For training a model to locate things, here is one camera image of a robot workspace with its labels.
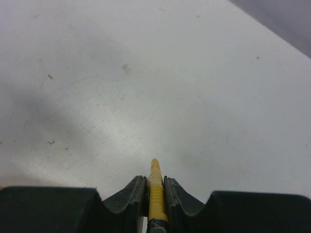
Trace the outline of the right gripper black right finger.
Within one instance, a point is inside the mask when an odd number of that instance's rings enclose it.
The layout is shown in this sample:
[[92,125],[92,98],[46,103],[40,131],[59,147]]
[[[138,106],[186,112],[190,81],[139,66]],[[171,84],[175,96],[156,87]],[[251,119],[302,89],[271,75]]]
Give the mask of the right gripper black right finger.
[[206,203],[164,177],[172,233],[309,233],[311,200],[301,195],[213,191]]

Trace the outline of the yellow utility knife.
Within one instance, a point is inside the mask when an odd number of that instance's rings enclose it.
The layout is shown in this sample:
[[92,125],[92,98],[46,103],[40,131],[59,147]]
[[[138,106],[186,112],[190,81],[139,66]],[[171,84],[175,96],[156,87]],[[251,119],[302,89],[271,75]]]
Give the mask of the yellow utility knife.
[[164,186],[159,161],[153,158],[147,178],[149,191],[148,233],[167,233],[168,217],[165,210]]

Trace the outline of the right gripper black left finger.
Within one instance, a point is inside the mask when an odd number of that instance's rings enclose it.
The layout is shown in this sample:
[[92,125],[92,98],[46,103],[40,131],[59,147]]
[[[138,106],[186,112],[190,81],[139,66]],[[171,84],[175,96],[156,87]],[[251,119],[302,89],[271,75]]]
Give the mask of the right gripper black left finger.
[[140,233],[146,177],[102,200],[95,188],[9,186],[0,190],[2,233]]

